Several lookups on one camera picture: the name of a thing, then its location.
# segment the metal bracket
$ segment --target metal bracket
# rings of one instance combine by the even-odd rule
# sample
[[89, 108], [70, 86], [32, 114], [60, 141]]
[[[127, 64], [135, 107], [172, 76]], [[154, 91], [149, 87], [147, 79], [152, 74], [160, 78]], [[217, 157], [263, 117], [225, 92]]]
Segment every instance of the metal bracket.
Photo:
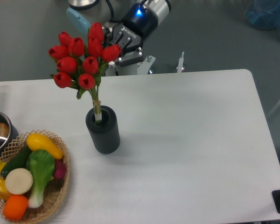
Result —
[[150, 67], [155, 62], [155, 57], [149, 55], [147, 58], [140, 64], [137, 69], [137, 75], [146, 75], [148, 74]]
[[143, 62], [144, 55], [141, 49], [136, 49], [131, 55], [126, 55], [124, 57], [118, 58], [118, 63], [121, 67], [126, 67], [131, 64], [137, 64], [138, 62]]

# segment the gray floor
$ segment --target gray floor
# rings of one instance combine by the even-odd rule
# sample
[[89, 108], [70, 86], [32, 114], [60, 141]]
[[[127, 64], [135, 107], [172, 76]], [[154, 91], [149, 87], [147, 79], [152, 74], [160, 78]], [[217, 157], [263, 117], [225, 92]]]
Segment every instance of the gray floor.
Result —
[[[182, 51], [186, 71], [248, 69], [267, 114], [280, 99], [280, 39], [275, 30], [249, 26], [247, 3], [179, 0], [144, 43], [145, 55], [157, 58], [154, 72], [174, 72]], [[0, 81], [49, 78], [55, 65], [48, 49], [57, 35], [81, 36], [67, 7], [67, 0], [0, 0]], [[280, 110], [268, 125], [280, 160]]]

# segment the wicker basket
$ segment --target wicker basket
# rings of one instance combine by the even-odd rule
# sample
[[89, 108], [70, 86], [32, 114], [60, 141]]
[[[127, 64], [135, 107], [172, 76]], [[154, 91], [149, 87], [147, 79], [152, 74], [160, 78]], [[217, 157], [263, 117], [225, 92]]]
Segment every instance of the wicker basket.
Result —
[[2, 156], [0, 157], [1, 161], [8, 162], [10, 159], [12, 159], [18, 153], [18, 151], [25, 145], [26, 138], [31, 133], [40, 133], [46, 135], [61, 148], [64, 154], [63, 162], [67, 167], [67, 172], [63, 180], [54, 179], [48, 183], [44, 192], [44, 200], [41, 207], [37, 209], [27, 208], [23, 218], [20, 221], [12, 222], [4, 217], [3, 208], [5, 202], [2, 199], [0, 199], [1, 217], [11, 223], [35, 224], [51, 216], [58, 209], [58, 207], [61, 205], [62, 201], [64, 200], [68, 182], [69, 182], [70, 161], [69, 161], [69, 155], [68, 155], [66, 145], [62, 141], [62, 139], [58, 137], [56, 134], [47, 132], [45, 130], [32, 131], [26, 134], [22, 134], [21, 136], [18, 136], [15, 140], [9, 143], [8, 146], [5, 148], [4, 152], [2, 153]]

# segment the green vegetable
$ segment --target green vegetable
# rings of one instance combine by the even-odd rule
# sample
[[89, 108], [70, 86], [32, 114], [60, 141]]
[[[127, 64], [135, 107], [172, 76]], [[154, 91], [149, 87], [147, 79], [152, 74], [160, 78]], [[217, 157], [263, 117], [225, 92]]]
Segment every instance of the green vegetable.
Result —
[[1, 170], [0, 175], [3, 178], [6, 178], [10, 171], [17, 169], [17, 168], [25, 168], [27, 159], [29, 155], [32, 153], [30, 148], [27, 145], [24, 145], [21, 148], [17, 155], [12, 158]]
[[30, 154], [26, 168], [33, 176], [32, 192], [28, 201], [28, 207], [38, 208], [43, 203], [45, 187], [54, 173], [54, 158], [43, 149], [36, 150]]

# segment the light blue handle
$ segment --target light blue handle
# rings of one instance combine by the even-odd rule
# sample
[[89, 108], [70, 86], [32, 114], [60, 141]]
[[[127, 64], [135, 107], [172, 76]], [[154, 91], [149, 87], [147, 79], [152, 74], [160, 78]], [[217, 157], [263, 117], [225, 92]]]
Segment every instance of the light blue handle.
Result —
[[91, 24], [83, 16], [70, 7], [66, 10], [66, 14], [71, 23], [74, 24], [78, 30], [84, 34], [87, 34], [88, 28], [91, 26]]

